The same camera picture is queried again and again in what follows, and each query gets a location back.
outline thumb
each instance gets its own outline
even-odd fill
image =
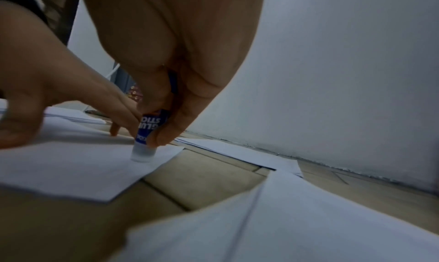
[[[8,108],[0,120],[0,149],[21,146],[38,133],[43,122],[43,98],[32,94],[8,97]]]

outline hand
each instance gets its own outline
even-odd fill
[[[0,37],[0,90],[8,100],[0,148],[28,142],[47,106],[71,100],[93,106],[135,136],[135,102],[75,57],[33,13],[0,1]]]
[[[171,117],[148,136],[151,147],[181,134],[229,83],[253,41],[263,0],[84,0],[106,51],[142,90],[139,110],[172,97]]]

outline glue stick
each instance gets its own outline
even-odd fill
[[[173,71],[168,72],[169,81],[171,82],[171,92],[177,93],[177,74]],[[148,162],[154,157],[157,148],[149,147],[146,144],[146,138],[155,129],[163,125],[170,116],[172,97],[158,111],[144,114],[139,124],[139,130],[135,138],[131,160],[136,162]]]

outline stack of paper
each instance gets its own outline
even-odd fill
[[[6,112],[6,108],[7,101],[5,99],[0,99],[0,116]],[[106,124],[105,120],[91,117],[82,111],[60,107],[47,107],[44,111],[44,116],[64,118],[79,123]]]
[[[54,196],[110,201],[183,149],[162,146],[150,162],[138,163],[130,159],[133,142],[62,118],[45,118],[32,143],[0,150],[0,183]]]
[[[111,262],[436,262],[439,236],[275,171],[213,207],[128,234]]]
[[[286,171],[303,176],[296,160],[282,158],[273,154],[260,152],[247,147],[228,144],[213,139],[188,139],[179,137],[176,141],[203,148],[212,152],[232,157],[250,164],[263,166],[269,169]]]

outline glue stick label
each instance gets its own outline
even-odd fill
[[[154,113],[143,115],[139,124],[136,142],[146,144],[146,137],[148,137],[148,135],[159,126],[163,125],[168,119],[168,116],[169,111],[163,109]]]

